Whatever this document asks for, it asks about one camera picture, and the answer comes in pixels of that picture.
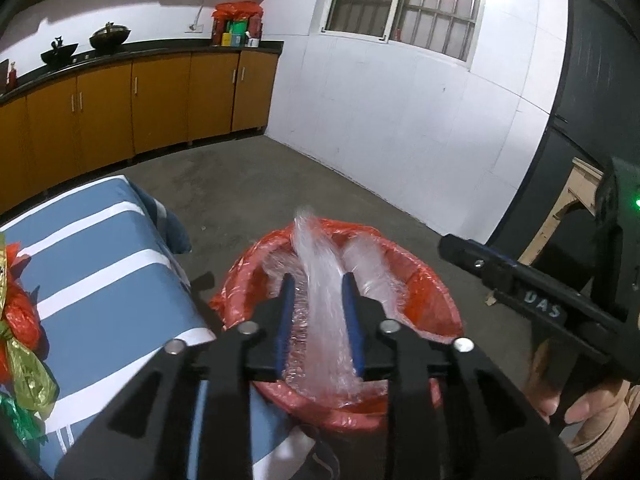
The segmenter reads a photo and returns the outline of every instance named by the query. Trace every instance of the silver screw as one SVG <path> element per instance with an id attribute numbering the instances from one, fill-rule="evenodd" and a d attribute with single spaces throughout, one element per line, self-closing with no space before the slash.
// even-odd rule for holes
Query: silver screw
<path id="1" fill-rule="evenodd" d="M 245 321 L 238 325 L 238 332 L 244 335 L 251 335 L 258 332 L 260 326 L 255 321 Z"/>
<path id="2" fill-rule="evenodd" d="M 187 343 L 182 339 L 171 339 L 164 345 L 164 351 L 171 355 L 178 355 L 185 348 L 187 348 Z"/>
<path id="3" fill-rule="evenodd" d="M 400 324 L 393 319 L 385 319 L 380 323 L 380 330 L 385 334 L 392 334 L 393 332 L 400 330 Z"/>
<path id="4" fill-rule="evenodd" d="M 471 352 L 475 346 L 474 342 L 468 337 L 459 337 L 453 342 L 453 348 L 462 353 Z"/>

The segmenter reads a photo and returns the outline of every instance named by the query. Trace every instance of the countertop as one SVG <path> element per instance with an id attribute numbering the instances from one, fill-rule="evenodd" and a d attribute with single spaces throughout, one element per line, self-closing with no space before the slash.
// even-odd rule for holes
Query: countertop
<path id="1" fill-rule="evenodd" d="M 49 66 L 41 66 L 31 72 L 18 76 L 18 86 L 0 96 L 0 106 L 27 94 L 33 89 L 47 82 L 73 75 L 77 72 L 96 68 L 101 65 L 118 63 L 129 59 L 136 59 L 146 56 L 162 56 L 163 54 L 180 54 L 183 52 L 211 52 L 212 54 L 228 54 L 249 50 L 252 52 L 266 52 L 268 54 L 282 53 L 284 42 L 282 41 L 261 41 L 260 46 L 255 47 L 232 47 L 232 46 L 211 46 L 211 41 L 206 40 L 154 40 L 138 41 L 135 43 L 124 43 L 114 54 L 100 56 L 95 50 L 74 54 L 71 63 L 59 69 L 52 69 Z"/>

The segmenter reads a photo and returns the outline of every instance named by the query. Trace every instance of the concrete floor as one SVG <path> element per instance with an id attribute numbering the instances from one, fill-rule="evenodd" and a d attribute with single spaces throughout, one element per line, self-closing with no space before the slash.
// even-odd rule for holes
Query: concrete floor
<path id="1" fill-rule="evenodd" d="M 481 283 L 439 258 L 437 233 L 306 156 L 260 136 L 172 153 L 117 173 L 163 202 L 187 227 L 193 252 L 180 262 L 201 307 L 246 248 L 290 223 L 297 208 L 309 205 L 320 216 L 376 227 L 433 267 L 449 287 L 466 334 L 517 386 L 523 384 L 530 357 L 529 322 L 500 304 L 486 306 L 487 290 Z M 384 455 L 383 440 L 338 437 L 332 438 L 332 446 L 339 456 L 350 457 L 341 460 L 342 478 L 375 478 L 382 470 L 383 462 L 373 461 L 372 471 L 363 476 L 372 449 Z"/>

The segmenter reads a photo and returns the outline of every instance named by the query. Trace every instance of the white stripe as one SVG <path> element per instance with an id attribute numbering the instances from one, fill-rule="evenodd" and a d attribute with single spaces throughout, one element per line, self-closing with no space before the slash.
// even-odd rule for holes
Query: white stripe
<path id="1" fill-rule="evenodd" d="M 314 444 L 296 426 L 276 449 L 254 464 L 254 480 L 289 480 L 305 463 Z"/>
<path id="2" fill-rule="evenodd" d="M 76 440 L 74 439 L 74 434 L 71 431 L 71 426 L 66 427 L 66 436 L 69 438 L 69 447 L 73 446 L 73 444 L 76 443 Z"/>
<path id="3" fill-rule="evenodd" d="M 191 328 L 177 335 L 176 338 L 193 346 L 213 341 L 215 336 L 208 328 Z M 45 421 L 45 433 L 58 432 L 61 428 L 71 426 L 100 412 L 157 351 L 158 349 L 153 350 L 91 386 L 59 399 L 50 417 Z"/>
<path id="4" fill-rule="evenodd" d="M 25 247 L 18 253 L 18 256 L 23 256 L 25 254 L 28 254 L 29 256 L 35 256 L 44 249 L 47 249 L 53 244 L 58 243 L 60 240 L 69 238 L 70 236 L 79 233 L 84 229 L 96 225 L 97 223 L 103 222 L 106 219 L 116 216 L 119 213 L 124 213 L 125 211 L 135 211 L 136 213 L 140 213 L 142 216 L 145 215 L 140 206 L 134 204 L 133 202 L 120 202 L 106 209 L 103 209 L 102 211 L 98 211 L 97 213 L 94 213 L 90 216 L 79 219 L 69 225 L 64 226 L 62 229 L 59 229 L 53 234 L 50 234 L 43 240 L 40 240 L 39 242 L 36 242 L 29 247 Z"/>
<path id="5" fill-rule="evenodd" d="M 162 237 L 162 240 L 166 242 L 166 208 L 158 200 L 154 199 L 156 203 L 156 228 Z"/>
<path id="6" fill-rule="evenodd" d="M 60 433 L 60 430 L 56 430 L 56 435 L 58 436 L 58 442 L 60 443 L 60 449 L 62 449 L 62 453 L 66 454 L 66 444 L 62 439 L 62 433 Z"/>
<path id="7" fill-rule="evenodd" d="M 160 254 L 153 249 L 138 251 L 119 262 L 111 264 L 109 267 L 94 272 L 73 285 L 69 285 L 67 288 L 63 288 L 46 300 L 39 301 L 38 313 L 40 314 L 40 320 L 47 319 L 47 317 L 52 316 L 66 306 L 74 304 L 76 301 L 80 301 L 82 298 L 86 298 L 94 292 L 111 285 L 111 283 L 117 282 L 119 279 L 151 264 L 161 264 L 173 270 L 169 259 L 164 254 Z"/>
<path id="8" fill-rule="evenodd" d="M 127 177 L 125 177 L 124 175 L 115 175 L 115 176 L 107 176 L 105 178 L 101 178 L 100 180 L 94 180 L 93 182 L 89 182 L 88 184 L 84 184 L 83 186 L 78 186 L 75 187 L 73 189 L 70 189 L 69 191 L 64 192 L 63 194 L 58 195 L 55 198 L 52 198 L 51 200 L 47 200 L 46 202 L 37 205 L 36 207 L 34 207 L 33 209 L 29 209 L 27 212 L 22 213 L 20 216 L 14 218 L 13 220 L 11 220 L 10 222 L 7 222 L 6 224 L 4 224 L 2 227 L 0 227 L 0 231 L 5 231 L 7 230 L 9 227 L 13 227 L 14 225 L 16 225 L 18 222 L 21 222 L 22 220 L 24 220 L 25 218 L 37 213 L 38 211 L 42 211 L 44 208 L 46 208 L 47 206 L 51 205 L 51 204 L 55 204 L 58 200 L 62 200 L 63 198 L 66 198 L 67 196 L 71 196 L 75 193 L 77 193 L 78 191 L 83 191 L 85 189 L 88 189 L 90 187 L 95 186 L 96 184 L 101 184 L 103 182 L 106 182 L 107 180 L 113 180 L 119 178 L 120 180 L 124 180 L 124 182 L 129 182 L 127 180 Z"/>

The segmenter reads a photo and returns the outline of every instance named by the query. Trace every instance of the tiled wall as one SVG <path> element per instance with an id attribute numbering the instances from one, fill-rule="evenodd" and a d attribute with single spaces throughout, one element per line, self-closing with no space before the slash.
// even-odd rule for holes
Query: tiled wall
<path id="1" fill-rule="evenodd" d="M 486 241 L 542 138 L 568 0 L 484 0 L 470 67 L 318 34 L 322 3 L 262 2 L 265 34 L 285 40 L 268 135 L 441 234 Z"/>
<path id="2" fill-rule="evenodd" d="M 18 75 L 42 65 L 40 53 L 62 36 L 78 43 L 76 52 L 90 50 L 89 37 L 106 22 L 131 29 L 127 41 L 166 38 L 210 38 L 213 7 L 235 0 L 45 0 L 17 14 L 0 38 L 0 60 L 16 62 Z M 188 34 L 200 5 L 202 34 Z"/>

